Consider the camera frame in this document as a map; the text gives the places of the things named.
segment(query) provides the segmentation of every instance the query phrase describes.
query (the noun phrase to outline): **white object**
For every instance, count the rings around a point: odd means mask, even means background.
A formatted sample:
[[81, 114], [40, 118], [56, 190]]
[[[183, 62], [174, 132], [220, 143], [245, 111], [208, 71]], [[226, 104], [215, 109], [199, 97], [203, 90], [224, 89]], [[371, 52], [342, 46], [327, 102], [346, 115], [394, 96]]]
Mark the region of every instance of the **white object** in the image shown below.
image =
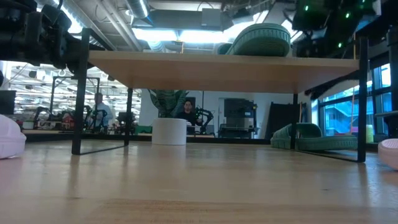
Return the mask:
[[367, 124], [366, 125], [366, 143], [373, 143], [373, 125]]
[[187, 144], [187, 121], [156, 118], [152, 125], [152, 144], [183, 146]]
[[379, 143], [378, 148], [380, 160], [398, 170], [398, 139], [386, 139]]
[[22, 127], [24, 129], [33, 129], [34, 122], [32, 122], [32, 121], [24, 121], [23, 124], [22, 124]]
[[18, 124], [0, 114], [0, 159], [18, 156], [25, 150], [26, 136]]

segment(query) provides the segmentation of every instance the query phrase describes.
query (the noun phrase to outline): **glass window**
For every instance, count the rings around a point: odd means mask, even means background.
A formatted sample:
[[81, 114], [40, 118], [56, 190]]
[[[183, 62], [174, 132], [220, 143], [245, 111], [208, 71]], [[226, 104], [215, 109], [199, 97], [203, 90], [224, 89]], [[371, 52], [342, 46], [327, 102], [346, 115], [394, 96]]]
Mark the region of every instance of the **glass window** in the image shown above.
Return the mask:
[[391, 86], [390, 64], [381, 67], [381, 87]]
[[[372, 81], [368, 81], [366, 83], [368, 91], [372, 90], [372, 83], [373, 83]], [[359, 85], [355, 86], [354, 88], [349, 88], [348, 90], [341, 91], [341, 92], [336, 93], [334, 95], [328, 96], [328, 97], [324, 98], [323, 101], [327, 102], [327, 101], [331, 101], [331, 100], [337, 100], [337, 99], [344, 98], [344, 97], [347, 97], [347, 96], [352, 96], [353, 94], [356, 95], [358, 93], [359, 93]]]
[[[353, 113], [352, 109], [352, 101], [325, 106], [325, 133], [327, 136], [349, 133], [351, 118], [353, 122], [353, 133], [358, 132], [358, 100], [354, 101]], [[373, 122], [373, 101], [371, 97], [368, 97], [366, 124], [373, 125]]]
[[[382, 99], [383, 113], [392, 111], [391, 93], [385, 93], [385, 94], [381, 95], [381, 99]], [[382, 119], [380, 122], [382, 123], [383, 133], [388, 134], [387, 125], [384, 123], [384, 121]]]

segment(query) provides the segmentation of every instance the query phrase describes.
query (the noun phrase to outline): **computer monitor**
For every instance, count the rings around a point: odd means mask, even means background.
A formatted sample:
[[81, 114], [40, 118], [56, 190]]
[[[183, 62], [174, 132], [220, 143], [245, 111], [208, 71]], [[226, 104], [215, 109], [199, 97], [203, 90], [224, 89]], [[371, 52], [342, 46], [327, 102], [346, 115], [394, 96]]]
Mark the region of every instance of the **computer monitor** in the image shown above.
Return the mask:
[[0, 90], [0, 114], [14, 114], [16, 93], [17, 91]]

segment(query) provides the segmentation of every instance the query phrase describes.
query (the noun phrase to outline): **pink object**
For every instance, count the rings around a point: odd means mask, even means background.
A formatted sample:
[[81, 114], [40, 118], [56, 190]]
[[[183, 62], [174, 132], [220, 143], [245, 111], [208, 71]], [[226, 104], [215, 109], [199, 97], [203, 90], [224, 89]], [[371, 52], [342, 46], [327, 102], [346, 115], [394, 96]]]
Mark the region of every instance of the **pink object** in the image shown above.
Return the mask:
[[387, 139], [380, 142], [379, 158], [389, 167], [398, 170], [398, 139]]
[[0, 159], [22, 154], [25, 141], [26, 137], [18, 124], [0, 114]]

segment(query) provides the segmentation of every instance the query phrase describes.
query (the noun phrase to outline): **white flower pot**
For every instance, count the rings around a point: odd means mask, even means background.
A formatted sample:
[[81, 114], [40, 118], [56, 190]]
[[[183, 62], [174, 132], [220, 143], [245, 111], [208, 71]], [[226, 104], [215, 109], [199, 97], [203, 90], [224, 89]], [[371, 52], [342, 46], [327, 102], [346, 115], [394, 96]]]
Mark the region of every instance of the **white flower pot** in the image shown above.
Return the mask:
[[186, 145], [187, 121], [175, 118], [156, 118], [152, 124], [152, 144]]

